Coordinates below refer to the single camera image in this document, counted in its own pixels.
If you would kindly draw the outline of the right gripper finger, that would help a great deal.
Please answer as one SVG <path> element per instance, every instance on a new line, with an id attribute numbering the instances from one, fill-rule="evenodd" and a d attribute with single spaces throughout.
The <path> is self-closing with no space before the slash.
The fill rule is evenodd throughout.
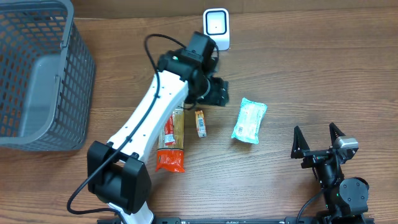
<path id="1" fill-rule="evenodd" d="M 329 124 L 331 143 L 333 144 L 338 137 L 345 136 L 345 134 L 336 126 L 335 123 Z"/>
<path id="2" fill-rule="evenodd" d="M 310 151 L 310 148 L 302 134 L 301 129 L 296 126 L 294 127 L 294 141 L 290 157 L 292 159 L 301 159 L 305 157 L 305 154 Z"/>

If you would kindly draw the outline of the small orange snack box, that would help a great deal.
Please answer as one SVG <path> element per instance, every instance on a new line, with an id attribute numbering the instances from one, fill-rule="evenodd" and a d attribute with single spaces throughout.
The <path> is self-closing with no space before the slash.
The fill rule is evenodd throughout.
<path id="1" fill-rule="evenodd" d="M 205 138 L 207 136 L 205 118 L 202 110 L 195 111 L 195 121 L 197 126 L 197 133 L 200 138 Z"/>

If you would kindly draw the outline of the teal wet wipes pack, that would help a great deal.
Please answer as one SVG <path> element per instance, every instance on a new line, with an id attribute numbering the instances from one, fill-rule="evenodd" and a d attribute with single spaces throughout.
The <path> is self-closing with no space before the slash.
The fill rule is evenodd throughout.
<path id="1" fill-rule="evenodd" d="M 266 111 L 266 104 L 243 98 L 231 138 L 249 144 L 259 144 L 259 130 Z"/>

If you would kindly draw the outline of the orange spaghetti packet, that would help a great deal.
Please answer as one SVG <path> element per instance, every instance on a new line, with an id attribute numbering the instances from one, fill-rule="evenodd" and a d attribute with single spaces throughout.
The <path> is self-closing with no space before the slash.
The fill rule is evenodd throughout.
<path id="1" fill-rule="evenodd" d="M 184 103 L 177 106 L 158 137 L 155 171 L 184 173 Z"/>

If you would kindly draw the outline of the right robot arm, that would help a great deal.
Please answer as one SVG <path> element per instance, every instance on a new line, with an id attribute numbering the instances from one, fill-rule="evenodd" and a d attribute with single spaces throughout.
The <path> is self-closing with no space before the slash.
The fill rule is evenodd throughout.
<path id="1" fill-rule="evenodd" d="M 310 217 L 310 223 L 373 223 L 366 219 L 369 184 L 360 177 L 345 178 L 341 165 L 351 160 L 359 149 L 353 136 L 344 134 L 334 123 L 329 124 L 331 145 L 328 149 L 312 151 L 301 129 L 294 127 L 294 141 L 290 157 L 301 159 L 303 169 L 311 168 L 320 184 L 320 191 L 299 210 L 295 223 L 305 223 L 304 210 L 316 199 L 324 197 L 326 210 Z"/>

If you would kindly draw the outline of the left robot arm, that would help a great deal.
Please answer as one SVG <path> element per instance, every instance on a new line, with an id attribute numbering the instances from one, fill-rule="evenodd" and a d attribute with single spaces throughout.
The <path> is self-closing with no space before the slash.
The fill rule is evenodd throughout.
<path id="1" fill-rule="evenodd" d="M 225 106 L 228 82 L 214 77 L 228 40 L 194 32 L 188 45 L 162 54 L 147 93 L 108 142 L 94 141 L 87 153 L 84 185 L 107 204 L 110 223 L 154 223 L 147 206 L 151 180 L 146 163 L 158 135 L 182 103 Z"/>

